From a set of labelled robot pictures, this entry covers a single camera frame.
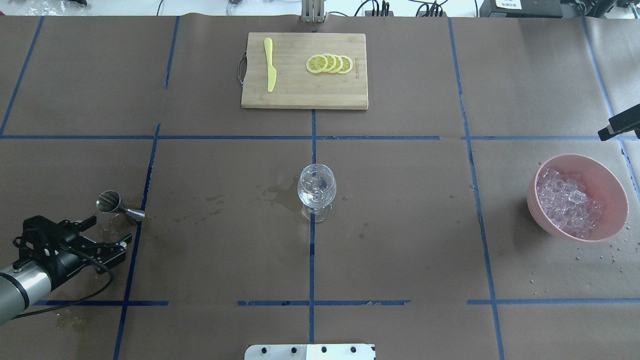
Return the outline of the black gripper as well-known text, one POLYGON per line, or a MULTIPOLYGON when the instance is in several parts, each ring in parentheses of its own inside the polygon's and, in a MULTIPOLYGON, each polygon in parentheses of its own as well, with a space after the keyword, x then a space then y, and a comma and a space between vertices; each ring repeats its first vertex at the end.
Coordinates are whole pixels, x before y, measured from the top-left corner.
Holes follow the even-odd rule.
MULTIPOLYGON (((82 233, 97 223, 98 217, 96 215, 77 221, 66 219, 65 228, 72 233, 82 233)), ((127 234, 111 243, 96 243, 79 235, 67 244, 63 244, 62 250, 56 252, 57 271, 48 272, 43 269, 50 279, 51 290, 55 290, 71 280, 86 267, 93 267, 100 275, 110 272, 126 259, 126 249, 132 241, 132 234, 127 234)))

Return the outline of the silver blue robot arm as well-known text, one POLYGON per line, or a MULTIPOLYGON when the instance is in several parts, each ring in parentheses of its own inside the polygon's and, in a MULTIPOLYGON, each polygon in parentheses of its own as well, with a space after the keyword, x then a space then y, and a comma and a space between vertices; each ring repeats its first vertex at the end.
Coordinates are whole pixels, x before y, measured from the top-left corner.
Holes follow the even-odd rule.
POLYGON ((110 243, 83 235, 97 223, 95 216, 55 222, 36 215, 23 221, 21 235, 12 241, 18 258, 0 271, 2 324, 34 316, 30 306, 86 268, 93 267, 99 275, 107 274, 108 285, 114 282, 113 269, 125 261, 133 235, 110 243))

